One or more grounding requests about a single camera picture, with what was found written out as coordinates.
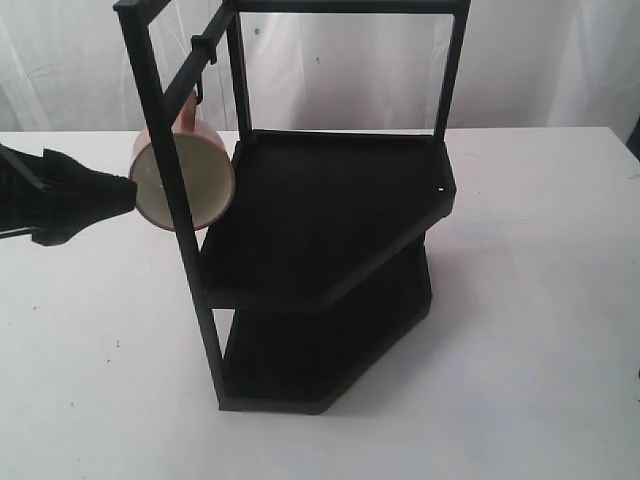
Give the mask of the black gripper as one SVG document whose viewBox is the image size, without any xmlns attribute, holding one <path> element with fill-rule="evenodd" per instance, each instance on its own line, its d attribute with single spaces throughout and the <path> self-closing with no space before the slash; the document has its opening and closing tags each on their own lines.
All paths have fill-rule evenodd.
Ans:
<svg viewBox="0 0 640 480">
<path fill-rule="evenodd" d="M 44 149 L 1 145 L 1 238 L 29 235 L 59 246 L 80 231 L 134 210 L 137 184 Z"/>
</svg>

